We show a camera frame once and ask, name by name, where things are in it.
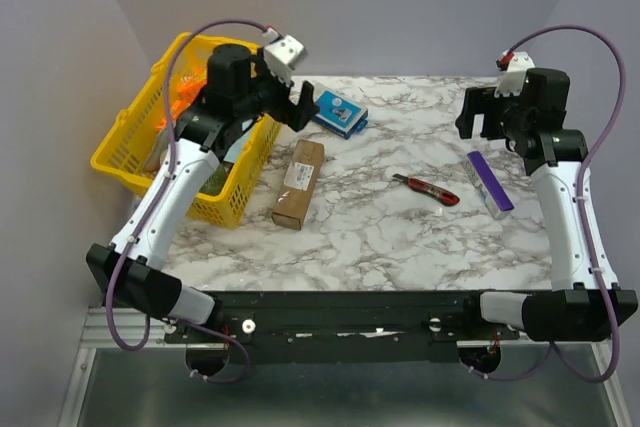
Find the brown cardboard express box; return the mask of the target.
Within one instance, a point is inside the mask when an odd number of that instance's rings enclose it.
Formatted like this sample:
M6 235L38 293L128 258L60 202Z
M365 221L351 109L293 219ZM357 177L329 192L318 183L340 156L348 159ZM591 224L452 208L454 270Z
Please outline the brown cardboard express box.
M324 158L323 144L309 140L297 142L272 209L275 225L302 229Z

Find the red black utility knife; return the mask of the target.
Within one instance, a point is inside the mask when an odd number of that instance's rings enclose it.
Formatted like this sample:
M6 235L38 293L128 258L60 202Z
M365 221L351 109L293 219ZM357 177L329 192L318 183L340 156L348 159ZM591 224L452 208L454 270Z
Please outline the red black utility knife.
M427 183L418 178L407 177L401 174L394 174L392 178L407 185L412 191L436 200L445 207L453 207L460 202L460 198L451 191L434 184Z

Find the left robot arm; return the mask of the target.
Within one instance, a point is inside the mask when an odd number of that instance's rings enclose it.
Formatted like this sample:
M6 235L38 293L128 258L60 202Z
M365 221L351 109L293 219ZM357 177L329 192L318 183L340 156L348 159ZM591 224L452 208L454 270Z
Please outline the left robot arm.
M213 297L184 285L162 268L174 234L197 193L217 170L244 123L262 115L302 130L318 111L313 86L292 102L292 73L305 47L286 35L251 52L234 43L213 49L205 85L169 131L170 145L149 190L108 246L94 244L86 260L109 302L119 301L162 320L187 321L201 342L222 327Z

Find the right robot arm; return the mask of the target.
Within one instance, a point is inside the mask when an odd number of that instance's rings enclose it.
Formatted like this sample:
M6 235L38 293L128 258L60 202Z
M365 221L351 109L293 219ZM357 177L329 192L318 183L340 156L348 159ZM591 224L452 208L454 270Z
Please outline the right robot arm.
M460 326L480 339L496 323L521 330L535 341L599 342L638 309L634 291L620 287L604 251L592 206L584 135L563 126L569 76L532 67L518 74L515 92L496 87L466 90L455 126L472 135L484 117L481 137L502 139L524 162L543 214L552 259L551 289L532 294L487 291L464 309Z

